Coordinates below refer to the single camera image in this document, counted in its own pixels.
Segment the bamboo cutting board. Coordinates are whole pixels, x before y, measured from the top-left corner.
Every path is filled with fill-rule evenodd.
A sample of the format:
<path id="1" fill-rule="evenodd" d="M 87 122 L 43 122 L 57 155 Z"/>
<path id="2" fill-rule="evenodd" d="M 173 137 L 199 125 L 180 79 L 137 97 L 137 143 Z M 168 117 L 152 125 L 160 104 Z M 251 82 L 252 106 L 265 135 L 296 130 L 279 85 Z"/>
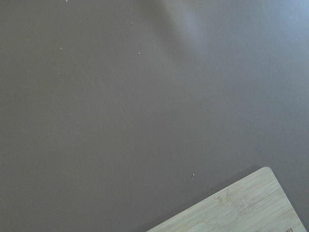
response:
<path id="1" fill-rule="evenodd" d="M 152 232 L 304 232 L 269 167 L 263 167 L 150 229 Z"/>

